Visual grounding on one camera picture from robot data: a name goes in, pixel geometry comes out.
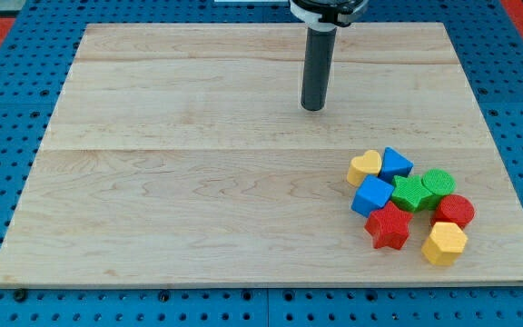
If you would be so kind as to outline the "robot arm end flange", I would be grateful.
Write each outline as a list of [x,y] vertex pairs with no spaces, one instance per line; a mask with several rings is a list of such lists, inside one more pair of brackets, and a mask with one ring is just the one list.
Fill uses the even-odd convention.
[[290,0],[291,13],[318,32],[348,27],[368,9],[369,0]]

